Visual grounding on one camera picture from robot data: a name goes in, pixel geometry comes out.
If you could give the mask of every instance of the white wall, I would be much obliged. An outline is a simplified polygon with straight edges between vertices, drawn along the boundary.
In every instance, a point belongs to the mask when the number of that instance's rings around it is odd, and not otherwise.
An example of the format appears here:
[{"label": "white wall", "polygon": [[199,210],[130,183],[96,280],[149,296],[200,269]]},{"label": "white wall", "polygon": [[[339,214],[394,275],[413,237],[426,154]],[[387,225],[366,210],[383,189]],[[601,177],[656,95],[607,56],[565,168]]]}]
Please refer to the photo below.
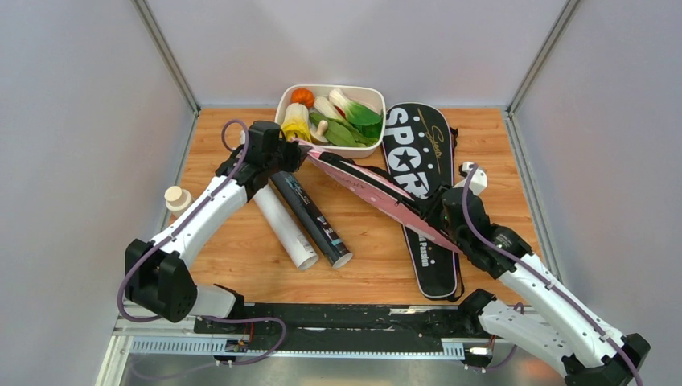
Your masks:
[{"label": "white wall", "polygon": [[566,285],[679,374],[682,3],[585,0],[518,114]]},{"label": "white wall", "polygon": [[296,83],[505,105],[564,2],[149,0],[201,105],[275,105]]},{"label": "white wall", "polygon": [[0,384],[92,384],[191,113],[128,1],[0,3]]}]

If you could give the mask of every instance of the white bowl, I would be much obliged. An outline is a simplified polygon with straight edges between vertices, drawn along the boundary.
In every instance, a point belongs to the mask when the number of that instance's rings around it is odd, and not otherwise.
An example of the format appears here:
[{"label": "white bowl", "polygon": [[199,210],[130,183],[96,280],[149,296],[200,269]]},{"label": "white bowl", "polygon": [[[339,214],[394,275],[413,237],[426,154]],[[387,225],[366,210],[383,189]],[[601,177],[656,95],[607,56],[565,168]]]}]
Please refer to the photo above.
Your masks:
[{"label": "white bowl", "polygon": [[286,108],[291,104],[291,94],[296,88],[307,88],[316,97],[329,97],[329,91],[340,88],[343,94],[349,99],[360,102],[370,109],[384,116],[383,124],[381,125],[381,134],[379,141],[369,147],[343,147],[343,146],[320,146],[331,153],[336,153],[345,158],[365,158],[374,153],[376,148],[381,146],[381,140],[384,138],[384,130],[386,130],[386,102],[384,96],[374,88],[354,87],[354,86],[337,86],[333,84],[296,84],[291,86],[284,92],[279,101],[277,112],[275,113],[275,122],[279,125],[284,123],[284,114]]}]

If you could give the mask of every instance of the cable tie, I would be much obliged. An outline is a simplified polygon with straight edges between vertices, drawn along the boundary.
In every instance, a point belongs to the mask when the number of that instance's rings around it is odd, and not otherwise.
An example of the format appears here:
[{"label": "cable tie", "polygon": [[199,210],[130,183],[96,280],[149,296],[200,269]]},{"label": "cable tie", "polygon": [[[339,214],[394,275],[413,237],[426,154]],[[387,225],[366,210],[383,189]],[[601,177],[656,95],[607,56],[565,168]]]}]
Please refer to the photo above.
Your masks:
[{"label": "cable tie", "polygon": [[613,332],[613,330],[606,330],[606,331],[604,331],[604,335],[600,335],[600,336],[599,336],[599,340],[601,340],[601,341],[604,342],[604,343],[605,343],[607,340],[609,340],[609,339],[611,339],[611,340],[613,340],[614,342],[616,342],[616,339],[614,339],[614,332]]},{"label": "cable tie", "polygon": [[550,290],[552,290],[552,288],[554,288],[554,286],[556,284],[557,284],[557,279],[555,277],[552,277],[552,280],[549,282],[549,284],[547,284],[545,286],[545,288],[547,289],[547,291],[550,291]]}]

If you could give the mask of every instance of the black tube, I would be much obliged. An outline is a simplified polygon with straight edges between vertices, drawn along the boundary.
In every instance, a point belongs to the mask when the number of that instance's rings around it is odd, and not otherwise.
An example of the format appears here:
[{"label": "black tube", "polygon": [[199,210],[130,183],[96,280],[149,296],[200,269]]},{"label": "black tube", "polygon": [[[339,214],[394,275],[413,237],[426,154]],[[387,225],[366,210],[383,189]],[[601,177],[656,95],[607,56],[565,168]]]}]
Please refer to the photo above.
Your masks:
[{"label": "black tube", "polygon": [[339,235],[324,218],[317,205],[303,190],[298,180],[285,171],[280,171],[272,177],[274,186],[282,198],[289,204],[298,220],[306,228],[310,238],[316,243],[319,250],[329,259],[335,269],[346,264],[353,254],[346,248]]}]

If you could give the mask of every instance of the wooden table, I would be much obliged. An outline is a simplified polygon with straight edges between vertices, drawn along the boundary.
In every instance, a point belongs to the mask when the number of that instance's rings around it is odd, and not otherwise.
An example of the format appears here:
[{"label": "wooden table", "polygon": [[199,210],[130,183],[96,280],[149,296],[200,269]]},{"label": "wooden table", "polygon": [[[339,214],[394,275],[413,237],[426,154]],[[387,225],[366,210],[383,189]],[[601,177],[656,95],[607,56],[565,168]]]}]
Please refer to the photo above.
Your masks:
[{"label": "wooden table", "polygon": [[[459,128],[455,165],[476,161],[488,174],[481,194],[491,219],[517,231],[539,251],[504,123],[496,109],[444,109]],[[201,112],[181,186],[198,197],[228,152],[220,141],[223,124],[240,118],[251,125],[274,119],[274,109],[205,109]],[[238,126],[228,143],[238,143]],[[385,168],[380,150],[356,160]],[[191,273],[198,283],[220,284],[243,294],[247,302],[433,304],[417,288],[401,226],[353,195],[309,162],[296,178],[355,254],[333,270],[320,254],[317,264],[298,271],[255,203],[233,215],[209,240]],[[520,297],[462,257],[466,292],[483,288],[507,303]]]}]

